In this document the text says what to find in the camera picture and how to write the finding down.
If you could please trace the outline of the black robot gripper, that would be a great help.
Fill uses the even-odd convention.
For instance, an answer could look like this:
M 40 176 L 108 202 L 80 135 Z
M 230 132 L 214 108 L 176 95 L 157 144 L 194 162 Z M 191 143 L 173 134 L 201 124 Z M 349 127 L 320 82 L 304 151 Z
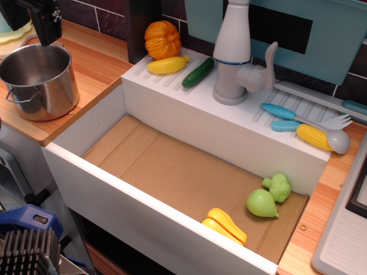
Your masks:
M 49 46 L 62 37 L 62 16 L 57 1 L 3 0 L 1 14 L 13 31 L 31 21 L 42 46 Z

